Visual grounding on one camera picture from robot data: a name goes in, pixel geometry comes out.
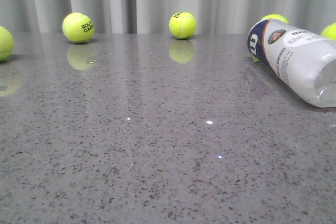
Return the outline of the far left tennis ball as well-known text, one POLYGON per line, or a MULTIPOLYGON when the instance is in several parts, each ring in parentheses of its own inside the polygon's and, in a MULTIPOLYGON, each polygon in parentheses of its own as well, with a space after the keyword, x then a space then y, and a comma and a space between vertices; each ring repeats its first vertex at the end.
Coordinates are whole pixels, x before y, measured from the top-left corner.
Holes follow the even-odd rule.
POLYGON ((0 61, 5 61, 14 50, 14 39, 9 30, 0 27, 0 61))

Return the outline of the centre tennis ball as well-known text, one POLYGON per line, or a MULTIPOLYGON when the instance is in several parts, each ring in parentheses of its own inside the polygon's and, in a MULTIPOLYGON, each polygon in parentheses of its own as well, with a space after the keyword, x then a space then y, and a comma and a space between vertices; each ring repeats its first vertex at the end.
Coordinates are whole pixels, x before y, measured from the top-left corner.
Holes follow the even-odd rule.
POLYGON ((177 39, 186 39, 196 32, 197 20, 191 13, 177 12, 169 21, 169 30, 177 39))

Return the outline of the clear Wilson tennis can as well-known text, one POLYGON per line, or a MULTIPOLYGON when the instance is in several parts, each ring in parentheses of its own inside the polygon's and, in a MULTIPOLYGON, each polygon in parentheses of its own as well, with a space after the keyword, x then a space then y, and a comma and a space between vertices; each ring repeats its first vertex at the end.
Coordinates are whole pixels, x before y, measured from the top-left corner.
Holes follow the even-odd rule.
POLYGON ((335 41, 277 19, 256 23, 249 52, 304 101, 335 106, 335 41))

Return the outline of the Wilson printed tennis ball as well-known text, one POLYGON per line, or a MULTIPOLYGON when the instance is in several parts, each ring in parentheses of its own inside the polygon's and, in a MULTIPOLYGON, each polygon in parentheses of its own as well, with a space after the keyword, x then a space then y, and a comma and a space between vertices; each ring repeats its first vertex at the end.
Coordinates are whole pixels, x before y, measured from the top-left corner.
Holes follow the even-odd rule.
POLYGON ((261 18, 261 20, 267 19, 276 19, 287 24, 289 23, 289 20, 280 14, 269 14, 261 18))

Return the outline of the Roland Garros tennis ball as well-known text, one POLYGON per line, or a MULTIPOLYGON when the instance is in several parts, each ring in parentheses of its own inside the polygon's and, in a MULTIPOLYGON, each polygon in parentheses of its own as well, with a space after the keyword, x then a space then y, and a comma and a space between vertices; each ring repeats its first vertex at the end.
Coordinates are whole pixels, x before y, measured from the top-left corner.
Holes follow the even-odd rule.
POLYGON ((62 23, 63 34, 74 43, 84 43, 90 40, 95 32, 94 28, 91 18, 82 13, 71 13, 62 23))

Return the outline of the far right tennis ball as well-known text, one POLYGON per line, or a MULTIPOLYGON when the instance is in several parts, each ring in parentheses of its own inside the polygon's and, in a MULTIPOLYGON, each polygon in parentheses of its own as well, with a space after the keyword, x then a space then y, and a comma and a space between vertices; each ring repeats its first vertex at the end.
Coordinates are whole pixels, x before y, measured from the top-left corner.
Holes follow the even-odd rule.
POLYGON ((327 37, 332 40, 336 40, 336 23, 328 25, 321 32, 321 36, 327 37))

